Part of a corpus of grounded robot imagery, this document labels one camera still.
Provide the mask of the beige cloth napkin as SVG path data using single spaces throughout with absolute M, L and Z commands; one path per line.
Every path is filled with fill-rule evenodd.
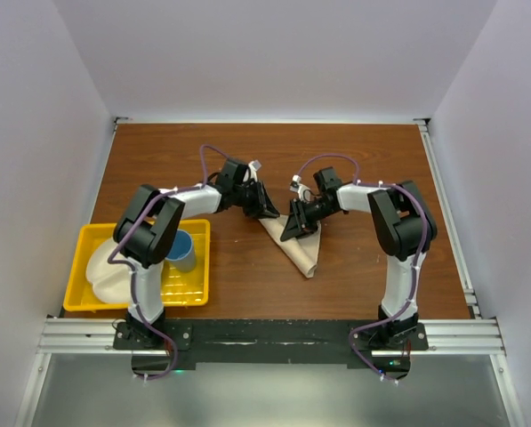
M 304 238 L 290 238 L 282 242 L 280 238 L 287 219 L 286 215 L 280 215 L 278 218 L 260 219 L 259 222 L 300 273 L 305 278 L 313 278 L 318 266 L 321 227 Z

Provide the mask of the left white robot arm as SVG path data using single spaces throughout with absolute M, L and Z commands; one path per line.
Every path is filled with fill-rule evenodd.
M 229 157 L 212 181 L 166 190 L 143 184 L 134 193 L 114 229 L 117 246 L 108 263 L 129 269 L 131 302 L 125 326 L 143 348 L 170 346 L 160 294 L 162 267 L 181 220 L 220 213 L 232 206 L 241 208 L 249 218 L 279 216 L 264 183 L 258 179 L 260 168 L 257 160 L 247 164 Z

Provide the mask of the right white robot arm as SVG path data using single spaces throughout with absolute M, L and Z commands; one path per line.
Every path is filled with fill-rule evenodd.
M 438 234 L 437 224 L 413 181 L 344 183 L 332 167 L 319 170 L 313 178 L 316 196 L 306 194 L 308 188 L 300 175 L 293 177 L 290 190 L 298 198 L 290 202 L 280 240 L 308 237 L 322 220 L 339 212 L 371 214 L 377 241 L 387 255 L 387 274 L 378 320 L 364 329 L 373 342 L 395 350 L 417 328 L 419 277 L 430 243 Z

